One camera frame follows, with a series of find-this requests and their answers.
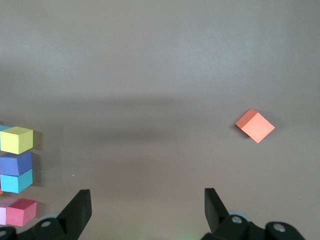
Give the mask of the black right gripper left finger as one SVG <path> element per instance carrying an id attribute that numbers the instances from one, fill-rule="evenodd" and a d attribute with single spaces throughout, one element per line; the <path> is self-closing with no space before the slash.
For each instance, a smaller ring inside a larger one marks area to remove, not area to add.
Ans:
<path id="1" fill-rule="evenodd" d="M 12 226 L 0 229 L 2 240 L 77 240 L 92 216 L 91 192 L 80 190 L 57 217 L 45 218 L 17 233 Z"/>

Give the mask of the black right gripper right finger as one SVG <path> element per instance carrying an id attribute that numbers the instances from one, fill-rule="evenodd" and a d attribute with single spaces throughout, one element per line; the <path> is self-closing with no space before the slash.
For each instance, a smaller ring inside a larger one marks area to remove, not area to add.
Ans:
<path id="1" fill-rule="evenodd" d="M 265 228 L 239 214 L 230 214 L 214 188 L 204 190 L 204 212 L 210 228 L 203 240 L 303 240 L 292 225 L 271 221 Z"/>

